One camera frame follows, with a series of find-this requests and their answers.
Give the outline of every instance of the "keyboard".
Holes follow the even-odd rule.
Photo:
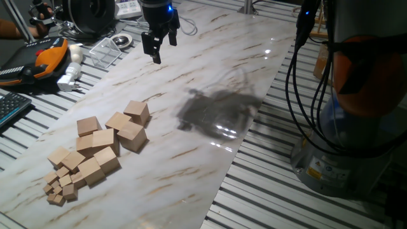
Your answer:
[[[0,127],[31,104],[31,100],[10,92],[0,99]]]

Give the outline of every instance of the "small wooden cube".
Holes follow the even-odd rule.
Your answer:
[[[53,199],[53,204],[58,205],[58,206],[63,206],[65,201],[66,200],[62,195],[56,195],[55,198]]]
[[[45,180],[48,184],[52,184],[52,183],[54,183],[55,181],[58,180],[58,175],[57,175],[54,171],[51,171],[49,174],[47,174],[47,175],[44,177],[44,180]]]
[[[88,185],[93,185],[97,181],[105,178],[102,168],[94,157],[78,165],[78,168]]]
[[[106,147],[111,147],[116,155],[119,155],[119,141],[114,134],[114,129],[110,128],[107,130],[99,130],[93,133],[93,144],[94,148],[102,150]]]
[[[62,164],[67,167],[71,172],[76,173],[78,171],[78,165],[85,160],[85,157],[76,152],[72,151],[65,159],[62,160]]]
[[[62,195],[66,200],[75,200],[78,197],[78,189],[75,188],[74,184],[68,184],[64,187]]]
[[[55,181],[54,183],[51,184],[52,188],[56,188],[59,186],[59,181]]]
[[[126,125],[117,133],[121,145],[133,152],[139,148],[147,140],[147,135],[144,127],[128,121]]]
[[[71,175],[72,184],[75,185],[76,189],[80,189],[86,185],[86,181],[82,176],[81,172],[77,172]]]
[[[65,149],[62,146],[59,146],[54,152],[48,156],[48,160],[51,162],[51,164],[56,168],[60,169],[62,168],[62,160],[68,156],[69,151]]]
[[[76,124],[78,126],[78,135],[80,137],[92,134],[96,130],[102,130],[96,116],[78,120]]]
[[[130,101],[124,111],[125,115],[132,117],[133,122],[144,126],[150,117],[148,106],[145,102]]]
[[[110,147],[106,147],[98,153],[95,153],[95,159],[105,174],[108,174],[120,166],[117,156]]]
[[[56,187],[56,188],[53,189],[53,193],[56,194],[56,195],[60,194],[61,191],[62,191],[61,186],[58,186],[58,187]]]
[[[113,128],[115,131],[115,134],[121,130],[121,128],[124,127],[126,122],[128,121],[133,121],[132,117],[116,112],[110,119],[107,121],[105,124],[106,128]]]
[[[56,172],[56,174],[57,174],[57,176],[58,176],[59,178],[65,176],[65,175],[68,174],[68,173],[69,173],[69,169],[67,169],[65,166],[62,166],[62,168],[60,168],[60,169]]]
[[[45,191],[45,194],[47,194],[47,195],[53,193],[53,188],[52,188],[52,186],[49,185],[49,184],[47,184],[47,185],[43,188],[43,190]]]
[[[91,158],[99,151],[99,148],[93,148],[93,134],[78,137],[76,139],[76,151],[86,158]]]
[[[53,200],[55,200],[55,197],[57,196],[57,194],[49,194],[48,198],[46,199],[46,201],[48,201],[48,203],[50,204],[54,204]]]
[[[64,187],[68,184],[72,184],[71,176],[69,174],[65,175],[64,177],[59,179],[59,183],[60,183],[61,187]]]

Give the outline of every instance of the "marble surface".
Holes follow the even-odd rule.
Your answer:
[[[130,52],[0,174],[0,211],[27,228],[200,227],[294,24],[197,3],[183,3],[179,14],[197,23],[197,35],[179,31],[178,46],[166,38],[161,65],[142,45]],[[103,125],[129,100],[149,106],[144,149],[121,148],[120,170],[80,189],[77,201],[48,205],[46,157],[58,146],[75,150],[76,120],[95,115]]]

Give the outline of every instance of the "clear plastic container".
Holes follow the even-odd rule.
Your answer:
[[[94,66],[103,68],[109,67],[121,55],[120,49],[110,38],[103,39],[89,53]]]

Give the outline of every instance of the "warning label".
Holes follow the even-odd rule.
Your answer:
[[[339,169],[316,157],[312,157],[311,163],[308,166],[307,174],[320,182],[342,188],[345,186],[350,170]]]

